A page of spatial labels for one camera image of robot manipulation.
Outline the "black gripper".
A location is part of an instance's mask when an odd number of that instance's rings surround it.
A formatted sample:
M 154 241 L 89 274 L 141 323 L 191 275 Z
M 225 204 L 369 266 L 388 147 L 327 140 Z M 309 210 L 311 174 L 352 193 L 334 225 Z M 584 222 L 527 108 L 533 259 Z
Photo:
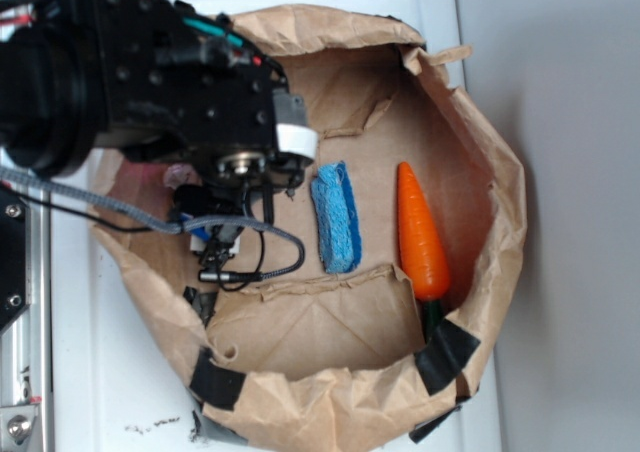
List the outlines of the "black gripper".
M 169 167 L 171 217 L 181 222 L 216 217 L 189 231 L 191 250 L 204 270 L 221 270 L 237 254 L 241 234 L 275 233 L 274 197 L 295 193 L 313 163 L 317 134 L 304 100 L 286 89 L 252 92 L 224 110 L 221 129 L 197 136 L 185 158 Z

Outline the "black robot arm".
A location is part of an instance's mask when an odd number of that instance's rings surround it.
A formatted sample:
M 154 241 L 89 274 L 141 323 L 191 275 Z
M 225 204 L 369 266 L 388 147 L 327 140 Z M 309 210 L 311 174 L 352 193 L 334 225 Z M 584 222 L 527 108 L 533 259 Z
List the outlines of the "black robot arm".
M 138 231 L 204 233 L 221 266 L 246 228 L 269 232 L 273 197 L 293 194 L 317 133 L 283 67 L 229 18 L 171 0 L 2 0 L 5 180 L 109 209 Z M 186 164 L 202 189 L 169 220 L 55 183 L 95 149 Z

